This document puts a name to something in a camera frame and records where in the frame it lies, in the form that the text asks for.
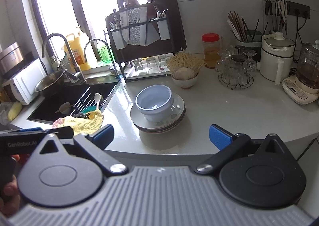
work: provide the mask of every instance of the metal bowl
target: metal bowl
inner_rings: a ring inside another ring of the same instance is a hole
[[[50,97],[58,93],[64,85],[64,71],[57,70],[45,76],[36,86],[35,92],[43,97]]]

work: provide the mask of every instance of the red lid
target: red lid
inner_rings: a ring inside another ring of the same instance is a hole
[[[203,42],[217,42],[219,41],[219,35],[218,34],[204,34],[202,36]]]

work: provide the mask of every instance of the window frame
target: window frame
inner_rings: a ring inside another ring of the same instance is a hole
[[[75,14],[75,17],[78,21],[78,24],[84,29],[84,31],[88,35],[89,39],[93,39],[94,33],[92,30],[90,21],[87,20],[86,13],[83,10],[81,0],[71,0],[71,2],[72,2],[74,14]],[[48,34],[47,29],[45,27],[45,24],[43,22],[41,9],[40,9],[38,0],[31,0],[31,5],[32,5],[33,11],[34,11],[36,23],[37,23],[38,28],[39,28],[40,36],[41,36],[42,40],[44,41],[45,38],[49,34]],[[97,50],[95,45],[96,45],[96,43],[93,42],[92,47],[93,47],[94,51]],[[50,41],[48,41],[48,43],[47,43],[46,50],[47,50],[47,53],[50,57],[55,55],[52,44]]]

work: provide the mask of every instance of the metal screw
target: metal screw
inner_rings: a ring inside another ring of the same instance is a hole
[[[197,167],[198,172],[207,173],[213,169],[212,165],[209,164],[201,164]]]
[[[123,164],[114,164],[110,166],[110,170],[114,173],[121,173],[126,170],[126,167]]]

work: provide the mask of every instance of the plastic bag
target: plastic bag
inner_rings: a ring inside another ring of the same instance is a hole
[[[0,123],[2,125],[7,125],[9,123],[8,112],[12,105],[12,102],[5,102],[0,104]]]

